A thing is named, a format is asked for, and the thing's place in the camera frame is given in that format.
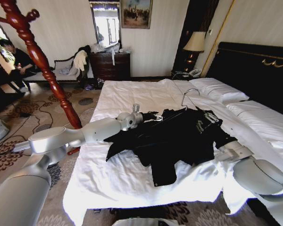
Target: patterned carpet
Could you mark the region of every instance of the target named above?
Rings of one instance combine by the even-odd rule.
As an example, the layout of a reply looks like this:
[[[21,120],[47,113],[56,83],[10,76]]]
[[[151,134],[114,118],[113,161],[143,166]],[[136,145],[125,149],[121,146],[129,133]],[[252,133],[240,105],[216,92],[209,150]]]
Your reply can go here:
[[[63,87],[85,125],[93,114],[100,90],[86,91],[74,84],[63,84]],[[32,84],[32,92],[7,106],[0,113],[0,119],[11,128],[9,134],[0,141],[0,184],[29,158],[25,153],[10,152],[16,143],[50,127],[66,125],[71,128],[58,100],[47,85]],[[74,225],[63,210],[62,200],[77,157],[78,153],[66,156],[58,164],[48,168],[52,184],[38,226]],[[88,210],[83,225],[110,226],[118,219],[141,217],[176,219],[187,226],[267,226],[247,205],[235,215],[226,215],[228,212],[221,194],[214,203],[178,202],[149,208]]]

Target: dresser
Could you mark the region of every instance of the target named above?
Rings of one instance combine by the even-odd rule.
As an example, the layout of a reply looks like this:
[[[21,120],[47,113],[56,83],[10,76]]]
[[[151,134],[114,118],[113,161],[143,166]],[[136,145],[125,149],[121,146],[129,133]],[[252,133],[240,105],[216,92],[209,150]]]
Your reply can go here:
[[[115,53],[112,63],[111,53],[90,53],[89,60],[94,78],[113,81],[130,80],[130,54]]]

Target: framed painting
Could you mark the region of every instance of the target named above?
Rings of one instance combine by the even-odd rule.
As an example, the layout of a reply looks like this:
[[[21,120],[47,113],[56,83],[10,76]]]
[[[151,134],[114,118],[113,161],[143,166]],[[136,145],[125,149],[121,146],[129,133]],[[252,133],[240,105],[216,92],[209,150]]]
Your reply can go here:
[[[150,29],[153,0],[121,0],[122,28]]]

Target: mirror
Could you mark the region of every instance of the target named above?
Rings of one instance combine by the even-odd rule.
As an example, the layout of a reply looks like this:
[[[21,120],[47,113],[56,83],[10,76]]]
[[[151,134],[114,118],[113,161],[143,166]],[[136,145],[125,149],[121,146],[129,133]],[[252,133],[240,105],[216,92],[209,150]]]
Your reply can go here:
[[[120,42],[119,1],[89,1],[97,41],[107,48]]]

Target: shoe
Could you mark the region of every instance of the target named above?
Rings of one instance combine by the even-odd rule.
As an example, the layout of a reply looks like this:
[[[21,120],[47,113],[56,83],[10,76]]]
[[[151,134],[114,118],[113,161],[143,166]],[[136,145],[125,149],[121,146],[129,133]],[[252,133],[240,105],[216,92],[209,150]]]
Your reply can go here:
[[[20,89],[20,92],[21,92],[21,93],[26,93],[26,92],[28,92],[28,88],[27,88],[27,87],[22,87],[22,88]]]

